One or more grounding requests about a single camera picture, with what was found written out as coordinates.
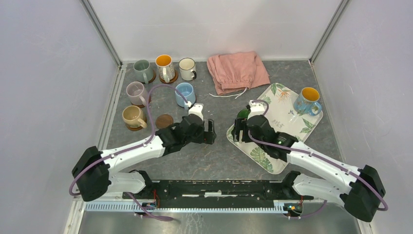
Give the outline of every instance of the white wall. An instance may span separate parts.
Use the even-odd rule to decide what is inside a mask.
[[[313,53],[340,0],[90,0],[122,60]]]
[[[117,66],[80,1],[0,5],[0,233],[61,233]]]
[[[315,62],[343,156],[375,167],[390,209],[375,233],[412,233],[413,1],[354,0]]]

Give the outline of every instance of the pink fabric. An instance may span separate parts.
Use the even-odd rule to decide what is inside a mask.
[[[214,55],[206,64],[218,95],[270,83],[267,70],[254,51]]]

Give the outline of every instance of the gray-green mug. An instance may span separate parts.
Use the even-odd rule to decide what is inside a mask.
[[[139,60],[133,64],[136,78],[139,82],[149,84],[153,78],[153,69],[150,67],[150,63],[147,60]]]

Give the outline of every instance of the mug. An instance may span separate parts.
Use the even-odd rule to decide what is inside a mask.
[[[153,69],[147,60],[139,60],[133,64],[133,69],[138,81],[149,84],[154,78]]]
[[[141,82],[135,81],[126,87],[126,94],[132,105],[145,107],[150,102],[149,94]]]
[[[130,128],[147,128],[146,116],[137,106],[128,106],[122,112],[123,121]]]
[[[184,80],[196,79],[195,61],[191,58],[183,58],[179,61],[179,71]]]
[[[322,106],[317,101],[320,98],[318,91],[311,87],[306,87],[301,90],[300,95],[294,102],[294,109],[298,114],[309,114],[316,116],[320,114]]]
[[[155,60],[158,66],[159,77],[166,83],[175,78],[175,69],[173,68],[172,58],[169,55],[161,55]]]
[[[176,89],[181,92],[182,95],[184,95],[184,97],[190,101],[192,104],[195,103],[196,101],[196,96],[195,96],[195,91],[193,89],[193,86],[189,83],[180,83],[176,86]],[[176,103],[178,104],[178,106],[180,107],[184,107],[185,105],[185,101],[184,99],[181,97],[181,95],[178,94],[178,92],[175,91],[175,98],[176,98]]]

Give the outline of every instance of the floral tray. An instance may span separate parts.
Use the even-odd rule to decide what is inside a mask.
[[[263,99],[269,103],[268,113],[265,117],[270,122],[275,131],[285,132],[295,136],[298,140],[305,141],[312,133],[316,125],[323,117],[321,111],[317,116],[300,114],[294,110],[293,103],[298,94],[282,84],[271,84],[257,99]],[[234,142],[231,131],[232,125],[226,132],[226,138],[239,148],[244,154],[262,166],[271,174],[279,174],[287,166],[287,162],[280,159],[271,158],[267,153],[258,147],[254,142],[239,143]]]

